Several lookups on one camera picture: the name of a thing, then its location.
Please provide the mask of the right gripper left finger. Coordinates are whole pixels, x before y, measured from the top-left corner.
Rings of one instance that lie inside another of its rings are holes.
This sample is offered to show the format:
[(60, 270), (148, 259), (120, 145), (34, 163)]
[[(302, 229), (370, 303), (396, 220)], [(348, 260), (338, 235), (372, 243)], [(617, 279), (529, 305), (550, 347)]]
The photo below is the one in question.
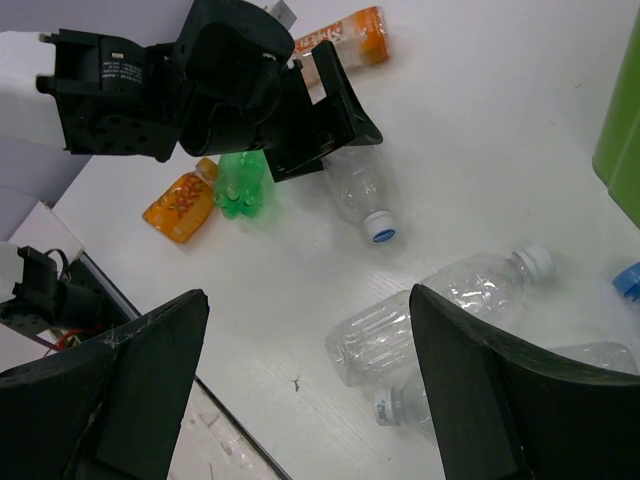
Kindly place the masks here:
[(208, 315), (191, 290), (2, 372), (2, 478), (167, 478)]

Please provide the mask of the clear plastic bottle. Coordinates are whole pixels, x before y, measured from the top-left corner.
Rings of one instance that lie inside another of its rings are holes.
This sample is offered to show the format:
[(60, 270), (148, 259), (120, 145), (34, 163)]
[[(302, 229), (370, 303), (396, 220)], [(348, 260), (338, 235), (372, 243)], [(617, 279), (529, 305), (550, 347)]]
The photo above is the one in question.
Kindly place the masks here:
[[(519, 315), (527, 290), (554, 273), (551, 253), (532, 244), (508, 256), (463, 258), (424, 278), (420, 286), (439, 309), (464, 311), (501, 326)], [(417, 362), (410, 295), (409, 290), (401, 290), (329, 331), (325, 348), (346, 386), (382, 382)]]

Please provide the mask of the short orange juice bottle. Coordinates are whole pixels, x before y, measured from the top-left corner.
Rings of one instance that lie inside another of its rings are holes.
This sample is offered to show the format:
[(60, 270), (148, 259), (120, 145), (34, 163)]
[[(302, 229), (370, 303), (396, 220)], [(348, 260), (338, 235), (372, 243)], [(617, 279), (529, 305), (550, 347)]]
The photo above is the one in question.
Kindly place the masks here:
[(177, 244), (186, 243), (214, 209), (218, 166), (208, 157), (179, 177), (143, 213), (147, 224)]

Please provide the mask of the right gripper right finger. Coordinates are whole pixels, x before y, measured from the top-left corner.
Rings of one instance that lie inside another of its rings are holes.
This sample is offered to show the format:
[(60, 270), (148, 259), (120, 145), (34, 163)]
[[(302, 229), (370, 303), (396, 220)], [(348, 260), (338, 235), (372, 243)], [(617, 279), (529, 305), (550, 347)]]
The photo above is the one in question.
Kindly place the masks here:
[(464, 311), (419, 284), (412, 331), (425, 387), (444, 400), (436, 438), (448, 479), (636, 479), (639, 378), (570, 360)]

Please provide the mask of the green plastic bin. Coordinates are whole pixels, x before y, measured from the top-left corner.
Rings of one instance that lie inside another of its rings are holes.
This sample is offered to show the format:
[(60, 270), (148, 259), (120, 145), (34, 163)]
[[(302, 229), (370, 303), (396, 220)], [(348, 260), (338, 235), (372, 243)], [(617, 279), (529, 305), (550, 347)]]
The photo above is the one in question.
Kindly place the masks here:
[(639, 24), (629, 38), (592, 166), (609, 196), (639, 226)]

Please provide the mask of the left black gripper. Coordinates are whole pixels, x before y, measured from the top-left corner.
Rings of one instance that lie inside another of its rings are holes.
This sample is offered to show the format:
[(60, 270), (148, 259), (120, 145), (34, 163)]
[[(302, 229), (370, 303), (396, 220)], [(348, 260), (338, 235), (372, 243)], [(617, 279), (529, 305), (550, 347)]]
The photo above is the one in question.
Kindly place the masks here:
[(262, 150), (277, 182), (321, 169), (345, 146), (379, 145), (330, 41), (312, 50), (325, 97), (313, 101), (275, 18), (246, 1), (195, 1), (175, 44), (182, 92), (179, 143), (192, 156)]

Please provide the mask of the tall orange label bottle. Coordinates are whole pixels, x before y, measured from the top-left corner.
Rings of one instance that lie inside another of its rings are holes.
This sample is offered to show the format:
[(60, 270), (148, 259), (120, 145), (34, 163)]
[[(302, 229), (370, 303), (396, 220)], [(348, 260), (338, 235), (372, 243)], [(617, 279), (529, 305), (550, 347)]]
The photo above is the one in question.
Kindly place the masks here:
[(308, 87), (320, 82), (312, 50), (323, 41), (334, 44), (345, 71), (371, 67), (391, 56), (388, 29), (381, 6), (371, 6), (295, 40), (294, 56), (302, 64)]

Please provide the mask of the clear bottle white cap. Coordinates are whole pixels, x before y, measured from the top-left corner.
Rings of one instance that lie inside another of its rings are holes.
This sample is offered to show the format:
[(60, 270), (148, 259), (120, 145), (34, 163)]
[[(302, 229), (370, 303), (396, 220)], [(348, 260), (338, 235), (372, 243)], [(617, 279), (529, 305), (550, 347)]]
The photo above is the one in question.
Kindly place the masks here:
[(376, 245), (389, 242), (397, 233), (381, 160), (377, 146), (345, 146), (322, 159), (339, 215)]

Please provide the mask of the clear bottle blue label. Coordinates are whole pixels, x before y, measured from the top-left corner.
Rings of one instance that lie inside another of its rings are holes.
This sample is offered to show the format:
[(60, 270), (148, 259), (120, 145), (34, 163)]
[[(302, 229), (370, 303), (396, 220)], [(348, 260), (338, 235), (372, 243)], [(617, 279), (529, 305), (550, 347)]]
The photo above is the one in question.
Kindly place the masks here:
[(612, 280), (616, 291), (631, 302), (640, 299), (640, 263), (625, 268)]

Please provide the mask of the clear bottle lying front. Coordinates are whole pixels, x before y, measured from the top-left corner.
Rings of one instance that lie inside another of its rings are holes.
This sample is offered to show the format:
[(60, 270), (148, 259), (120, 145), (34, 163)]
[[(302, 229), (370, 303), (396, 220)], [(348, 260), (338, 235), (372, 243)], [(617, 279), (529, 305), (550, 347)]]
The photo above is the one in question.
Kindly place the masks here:
[[(549, 348), (550, 352), (570, 360), (596, 366), (602, 369), (639, 375), (639, 366), (624, 345), (613, 341), (597, 341), (569, 346)], [(416, 369), (401, 384), (386, 387), (374, 396), (374, 414), (381, 427), (398, 430), (410, 430), (436, 444), (436, 429), (433, 417), (432, 397), (436, 394), (436, 417), (441, 419), (444, 412), (444, 400), (452, 401), (464, 398), (458, 391), (443, 394), (444, 389), (436, 390), (432, 384), (425, 387), (422, 372)]]

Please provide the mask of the green plastic bottle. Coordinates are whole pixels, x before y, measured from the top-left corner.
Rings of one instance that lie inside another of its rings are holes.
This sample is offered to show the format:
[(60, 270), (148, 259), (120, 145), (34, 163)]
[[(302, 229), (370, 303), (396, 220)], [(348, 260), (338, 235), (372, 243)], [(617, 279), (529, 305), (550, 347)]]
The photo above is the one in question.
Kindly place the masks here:
[(268, 197), (271, 173), (262, 150), (223, 154), (218, 161), (214, 200), (227, 219), (255, 218)]

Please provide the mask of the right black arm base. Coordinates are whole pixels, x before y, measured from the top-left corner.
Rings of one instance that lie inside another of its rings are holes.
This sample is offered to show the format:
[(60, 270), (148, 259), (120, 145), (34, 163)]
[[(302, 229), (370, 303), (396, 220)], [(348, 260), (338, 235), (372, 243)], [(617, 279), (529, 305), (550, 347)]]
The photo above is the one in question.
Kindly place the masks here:
[(1, 324), (64, 351), (139, 314), (86, 256), (1, 244)]

